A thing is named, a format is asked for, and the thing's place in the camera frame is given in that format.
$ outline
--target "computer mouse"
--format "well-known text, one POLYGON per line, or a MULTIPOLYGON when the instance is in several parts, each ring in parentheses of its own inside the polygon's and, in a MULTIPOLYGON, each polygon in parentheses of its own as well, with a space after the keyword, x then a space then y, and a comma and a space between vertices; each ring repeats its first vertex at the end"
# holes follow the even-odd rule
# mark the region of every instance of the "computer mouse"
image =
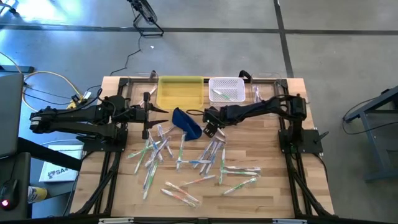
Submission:
POLYGON ((3 210, 14 209, 19 202, 18 180, 10 179, 0 186, 0 207, 3 210))

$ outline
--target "white basket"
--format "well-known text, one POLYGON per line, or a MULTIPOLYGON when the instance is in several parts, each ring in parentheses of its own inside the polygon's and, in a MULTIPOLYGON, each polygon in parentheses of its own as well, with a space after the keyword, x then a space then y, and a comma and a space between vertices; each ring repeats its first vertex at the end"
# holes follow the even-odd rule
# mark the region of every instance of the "white basket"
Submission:
POLYGON ((211 78, 209 79, 209 99, 210 103, 223 103, 233 105, 242 103, 246 99, 244 81, 242 78, 211 78))

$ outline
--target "yellow plastic tray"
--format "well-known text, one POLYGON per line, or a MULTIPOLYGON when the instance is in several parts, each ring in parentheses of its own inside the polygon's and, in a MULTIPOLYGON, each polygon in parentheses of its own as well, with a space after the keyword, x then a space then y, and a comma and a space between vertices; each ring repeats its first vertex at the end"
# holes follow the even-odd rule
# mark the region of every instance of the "yellow plastic tray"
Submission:
POLYGON ((162 109, 200 109, 203 105, 203 77, 160 77, 156 103, 162 109))

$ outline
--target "wooden table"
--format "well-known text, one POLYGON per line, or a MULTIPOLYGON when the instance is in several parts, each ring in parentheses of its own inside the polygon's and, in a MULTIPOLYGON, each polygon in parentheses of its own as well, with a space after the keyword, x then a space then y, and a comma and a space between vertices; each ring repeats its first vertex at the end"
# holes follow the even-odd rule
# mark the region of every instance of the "wooden table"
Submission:
MULTIPOLYGON (((104 77, 102 97, 115 95, 118 89, 120 77, 104 77)), ((291 95, 300 93, 306 98, 304 80, 301 78, 289 78, 289 92, 291 95)), ((137 104, 142 100, 142 93, 150 91, 153 84, 136 84, 132 89, 132 103, 137 104)), ((270 85, 259 85, 261 95, 264 99, 274 95, 270 85)), ((155 102, 156 94, 152 95, 151 102, 155 102)), ((246 85, 245 104, 252 103, 251 86, 246 85)), ((205 103, 203 108, 208 108, 208 87, 205 84, 205 103)), ((163 129, 170 127, 172 114, 151 113, 150 119, 169 119, 163 123, 163 129)), ((201 116, 194 117, 194 120, 201 126, 201 116)), ((313 128, 312 114, 307 105, 307 118, 303 122, 305 129, 313 128)), ((141 150, 144 147, 144 140, 141 139, 142 125, 129 124, 129 139, 126 150, 120 161, 118 180, 114 195, 112 217, 209 217, 209 218, 275 218, 294 217, 292 199, 290 196, 289 181, 287 177, 286 161, 279 149, 277 131, 280 129, 278 116, 265 114, 245 119, 237 126, 224 128, 227 135, 226 165, 228 166, 259 166, 261 177, 254 185, 246 186, 228 196, 220 196, 222 192, 230 187, 240 184, 250 177, 236 175, 225 175, 221 186, 218 179, 206 180, 199 184, 185 187, 191 195, 199 199, 202 204, 198 209, 190 208, 184 203, 164 195, 160 189, 168 188, 165 182, 169 181, 175 185, 183 181, 199 179, 198 168, 192 169, 189 164, 183 164, 181 171, 175 170, 175 160, 171 159, 166 151, 163 151, 165 162, 161 164, 154 177, 154 182, 149 190, 146 200, 142 199, 142 185, 146 176, 146 170, 141 166, 137 175, 134 175, 134 168, 139 157, 126 159, 127 155, 141 150)), ((156 128, 151 131, 156 136, 156 128)), ((168 134, 172 137, 170 147, 174 155, 178 155, 182 130, 175 128, 168 134)), ((188 141, 183 150, 183 159, 197 159, 209 143, 210 139, 202 135, 200 139, 188 141)), ((71 212, 77 211, 89 199, 97 187, 101 167, 103 163, 103 152, 95 152, 84 160, 81 167, 80 177, 76 186, 71 212)), ((303 164, 307 184, 318 201, 333 213, 330 193, 326 181, 325 171, 321 162, 311 154, 303 154, 303 164)), ((220 174, 221 153, 216 158, 216 163, 209 174, 220 174)), ((300 208, 304 211, 301 190, 298 188, 300 208)), ((108 190, 104 191, 103 205, 106 204, 108 190)))

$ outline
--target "red light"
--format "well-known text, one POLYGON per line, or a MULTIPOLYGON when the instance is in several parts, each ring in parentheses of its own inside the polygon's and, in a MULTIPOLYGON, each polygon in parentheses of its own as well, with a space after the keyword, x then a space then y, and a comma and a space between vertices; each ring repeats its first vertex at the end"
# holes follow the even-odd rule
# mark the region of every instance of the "red light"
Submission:
POLYGON ((7 201, 7 200, 4 200, 4 201, 1 202, 1 204, 5 207, 5 206, 8 205, 8 201, 7 201))

